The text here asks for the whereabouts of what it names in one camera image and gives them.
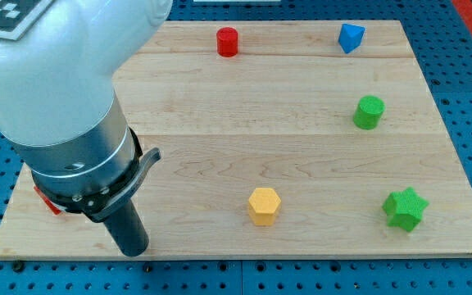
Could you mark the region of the silver tool flange with clamp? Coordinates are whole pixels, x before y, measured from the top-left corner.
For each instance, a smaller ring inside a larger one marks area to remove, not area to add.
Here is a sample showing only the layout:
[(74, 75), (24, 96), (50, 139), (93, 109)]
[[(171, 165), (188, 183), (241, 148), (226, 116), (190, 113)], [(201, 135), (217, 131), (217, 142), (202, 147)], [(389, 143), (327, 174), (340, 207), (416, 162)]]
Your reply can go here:
[(83, 213), (94, 222), (126, 205), (161, 159), (156, 147), (142, 152), (116, 98), (106, 115), (76, 138), (47, 146), (13, 146), (41, 193), (63, 211)]

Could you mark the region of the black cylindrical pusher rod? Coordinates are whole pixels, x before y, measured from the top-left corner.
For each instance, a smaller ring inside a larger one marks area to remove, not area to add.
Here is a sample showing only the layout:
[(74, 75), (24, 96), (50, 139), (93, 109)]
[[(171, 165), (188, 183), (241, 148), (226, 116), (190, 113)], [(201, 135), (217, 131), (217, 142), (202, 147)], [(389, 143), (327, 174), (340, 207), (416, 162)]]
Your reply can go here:
[(147, 231), (131, 201), (109, 215), (103, 224), (125, 256), (139, 256), (148, 248)]

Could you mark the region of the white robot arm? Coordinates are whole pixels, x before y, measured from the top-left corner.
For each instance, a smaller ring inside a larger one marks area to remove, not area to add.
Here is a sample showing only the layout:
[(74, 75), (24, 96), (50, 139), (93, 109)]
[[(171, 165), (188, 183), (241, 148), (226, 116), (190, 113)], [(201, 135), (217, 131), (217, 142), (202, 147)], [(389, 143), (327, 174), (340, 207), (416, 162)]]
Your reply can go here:
[(149, 244), (132, 203), (144, 152), (112, 77), (159, 29), (170, 0), (0, 1), (0, 131), (56, 208), (103, 223), (121, 252)]

